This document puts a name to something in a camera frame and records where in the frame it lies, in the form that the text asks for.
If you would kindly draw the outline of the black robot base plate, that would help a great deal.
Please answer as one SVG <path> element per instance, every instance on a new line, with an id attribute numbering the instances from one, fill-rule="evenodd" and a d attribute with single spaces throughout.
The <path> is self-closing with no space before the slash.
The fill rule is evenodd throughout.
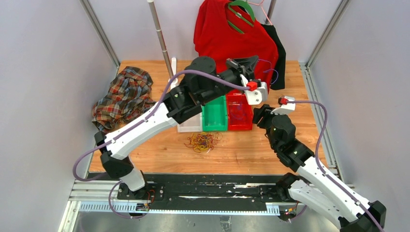
<path id="1" fill-rule="evenodd" d="M 267 203 L 296 205 L 277 190 L 280 175 L 146 174 L 147 187 L 132 194 L 120 184 L 116 200 L 176 211 L 265 211 Z"/>

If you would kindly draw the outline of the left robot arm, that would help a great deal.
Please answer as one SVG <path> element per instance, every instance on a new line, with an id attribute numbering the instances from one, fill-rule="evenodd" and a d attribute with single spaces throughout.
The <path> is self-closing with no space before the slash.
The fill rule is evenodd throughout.
<path id="1" fill-rule="evenodd" d="M 258 59 L 258 56 L 228 58 L 226 69 L 218 73 L 214 59 L 195 58 L 173 77 L 183 75 L 178 86 L 167 85 L 160 100 L 147 112 L 117 131 L 100 131 L 94 135 L 104 170 L 111 178 L 121 180 L 135 199 L 144 199 L 148 186 L 142 171 L 131 162 L 130 152 L 158 133 L 198 115 L 203 106 L 216 98 L 234 89 L 244 92 L 260 87 L 254 73 Z"/>

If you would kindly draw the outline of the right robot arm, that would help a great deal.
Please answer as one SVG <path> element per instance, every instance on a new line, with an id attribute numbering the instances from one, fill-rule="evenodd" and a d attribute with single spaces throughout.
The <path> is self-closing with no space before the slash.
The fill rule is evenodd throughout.
<path id="1" fill-rule="evenodd" d="M 329 171 L 317 155 L 299 141 L 296 126 L 278 108 L 264 104 L 253 110 L 252 122 L 266 131 L 271 149 L 290 168 L 276 183 L 277 197 L 295 200 L 328 219 L 341 232 L 382 232 L 386 207 L 370 202 Z"/>

